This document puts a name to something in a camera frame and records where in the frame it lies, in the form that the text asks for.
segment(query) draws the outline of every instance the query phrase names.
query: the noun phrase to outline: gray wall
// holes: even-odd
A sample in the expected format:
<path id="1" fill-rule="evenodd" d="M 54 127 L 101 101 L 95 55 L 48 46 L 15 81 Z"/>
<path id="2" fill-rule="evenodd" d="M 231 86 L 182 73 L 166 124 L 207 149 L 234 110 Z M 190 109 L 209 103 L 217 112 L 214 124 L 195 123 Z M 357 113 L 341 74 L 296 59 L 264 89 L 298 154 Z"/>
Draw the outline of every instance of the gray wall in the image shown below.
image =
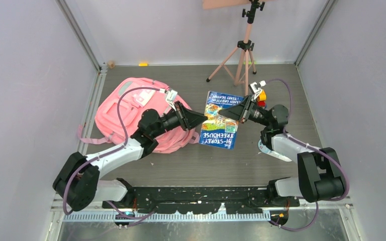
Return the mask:
<path id="1" fill-rule="evenodd" d="M 55 1 L 0 1 L 0 240 L 43 240 L 95 75 Z"/>
<path id="2" fill-rule="evenodd" d="M 203 10 L 201 0 L 67 0 L 88 42 L 117 65 L 221 63 L 243 40 L 250 5 Z M 294 62 L 326 0 L 269 1 L 251 40 L 258 63 Z M 233 57 L 230 63 L 238 63 Z"/>
<path id="3" fill-rule="evenodd" d="M 369 240 L 386 240 L 386 1 L 339 0 L 300 66 Z"/>

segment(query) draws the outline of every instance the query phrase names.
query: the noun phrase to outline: blue book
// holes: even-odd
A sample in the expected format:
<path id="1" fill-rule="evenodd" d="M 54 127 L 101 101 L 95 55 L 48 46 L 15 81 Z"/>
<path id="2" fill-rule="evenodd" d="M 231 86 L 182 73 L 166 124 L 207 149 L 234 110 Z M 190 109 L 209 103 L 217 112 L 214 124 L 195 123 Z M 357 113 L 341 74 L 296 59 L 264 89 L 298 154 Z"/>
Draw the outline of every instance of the blue book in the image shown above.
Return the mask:
<path id="1" fill-rule="evenodd" d="M 215 91 L 208 92 L 205 106 L 205 115 L 208 120 L 202 123 L 200 144 L 230 150 L 234 148 L 239 123 L 219 115 L 218 111 L 239 104 L 243 98 Z"/>

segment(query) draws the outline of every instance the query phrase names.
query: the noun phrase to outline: tripod head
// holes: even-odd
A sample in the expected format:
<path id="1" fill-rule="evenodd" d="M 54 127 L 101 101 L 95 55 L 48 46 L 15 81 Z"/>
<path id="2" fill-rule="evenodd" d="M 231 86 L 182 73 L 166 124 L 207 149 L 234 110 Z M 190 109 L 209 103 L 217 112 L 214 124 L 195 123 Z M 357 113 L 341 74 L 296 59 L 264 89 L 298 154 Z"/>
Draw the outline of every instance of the tripod head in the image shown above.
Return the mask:
<path id="1" fill-rule="evenodd" d="M 248 23 L 253 24 L 254 18 L 255 18 L 255 11 L 257 9 L 260 9 L 260 11 L 263 10 L 265 2 L 259 3 L 259 0 L 249 0 L 251 2 L 251 9 L 249 11 L 246 11 L 246 9 L 243 9 L 242 17 L 245 16 L 248 17 Z"/>

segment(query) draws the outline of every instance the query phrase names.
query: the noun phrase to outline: pink backpack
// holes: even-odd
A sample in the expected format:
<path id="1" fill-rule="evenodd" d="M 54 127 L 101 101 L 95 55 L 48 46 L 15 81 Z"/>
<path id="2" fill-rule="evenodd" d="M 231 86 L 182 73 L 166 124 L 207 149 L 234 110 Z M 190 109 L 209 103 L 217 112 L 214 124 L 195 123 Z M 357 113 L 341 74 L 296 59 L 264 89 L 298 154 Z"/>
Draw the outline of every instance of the pink backpack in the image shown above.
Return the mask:
<path id="1" fill-rule="evenodd" d="M 105 136 L 101 139 L 81 138 L 82 127 L 78 130 L 78 136 L 81 141 L 90 144 L 114 143 L 121 144 L 124 141 L 124 131 L 118 119 L 117 104 L 121 95 L 132 88 L 136 87 L 155 87 L 168 89 L 169 86 L 148 78 L 128 78 L 106 98 L 98 107 L 95 115 L 95 124 Z M 180 101 L 186 108 L 190 106 L 179 96 L 175 101 Z M 141 114 L 147 109 L 155 109 L 162 116 L 170 111 L 171 107 L 165 101 L 165 93 L 150 89 L 135 90 L 127 95 L 121 101 L 119 111 L 122 120 L 127 129 L 128 136 L 131 136 L 137 130 L 137 124 L 141 119 Z M 154 149 L 155 153 L 172 153 L 187 143 L 197 143 L 199 134 L 195 130 L 184 131 L 181 127 L 170 130 L 156 138 L 159 145 Z"/>

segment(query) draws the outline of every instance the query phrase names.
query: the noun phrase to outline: red object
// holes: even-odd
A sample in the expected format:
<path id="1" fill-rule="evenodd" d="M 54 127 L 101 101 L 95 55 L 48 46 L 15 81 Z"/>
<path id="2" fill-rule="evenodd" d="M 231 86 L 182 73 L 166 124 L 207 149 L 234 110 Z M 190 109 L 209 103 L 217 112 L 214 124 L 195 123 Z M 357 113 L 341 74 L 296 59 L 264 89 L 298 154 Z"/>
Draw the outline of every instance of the red object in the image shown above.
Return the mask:
<path id="1" fill-rule="evenodd" d="M 265 107 L 265 101 L 258 101 L 258 106 L 259 107 Z"/>

